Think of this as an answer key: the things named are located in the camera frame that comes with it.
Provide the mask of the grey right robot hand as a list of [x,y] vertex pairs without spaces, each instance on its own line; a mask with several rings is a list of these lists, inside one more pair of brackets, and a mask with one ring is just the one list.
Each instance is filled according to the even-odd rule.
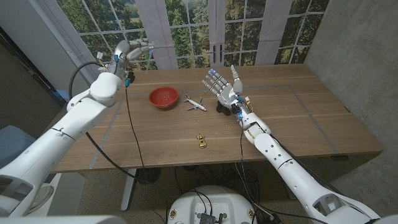
[[211,68],[202,83],[217,97],[218,102],[227,108],[232,114],[246,116],[251,113],[248,105],[241,98],[243,83],[235,70],[234,65],[230,66],[233,76],[233,83],[230,83],[214,68]]

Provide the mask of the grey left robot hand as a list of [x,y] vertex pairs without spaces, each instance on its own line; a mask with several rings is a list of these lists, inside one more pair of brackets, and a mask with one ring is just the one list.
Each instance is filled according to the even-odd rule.
[[142,54],[153,49],[155,49],[154,44],[150,43],[147,38],[122,40],[116,46],[107,70],[109,73],[123,79],[126,76],[128,63],[135,61]]

